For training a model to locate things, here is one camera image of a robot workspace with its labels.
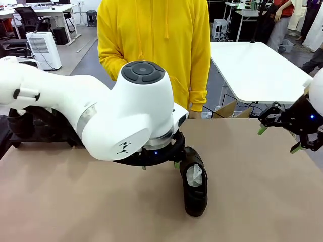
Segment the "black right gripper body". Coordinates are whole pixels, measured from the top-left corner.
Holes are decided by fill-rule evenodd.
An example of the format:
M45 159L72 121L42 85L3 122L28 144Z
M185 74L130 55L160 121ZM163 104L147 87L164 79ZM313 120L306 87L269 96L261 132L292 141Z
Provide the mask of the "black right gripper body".
M286 129L295 134L313 134L322 126L322 116L313 108L308 95L300 96L285 111Z

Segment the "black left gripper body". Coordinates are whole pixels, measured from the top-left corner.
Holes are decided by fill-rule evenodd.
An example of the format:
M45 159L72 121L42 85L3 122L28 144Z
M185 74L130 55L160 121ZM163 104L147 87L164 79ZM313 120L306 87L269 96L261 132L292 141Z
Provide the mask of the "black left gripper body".
M180 143L170 143L164 148L159 150L146 150L143 149L139 158L146 161L177 161L181 153Z

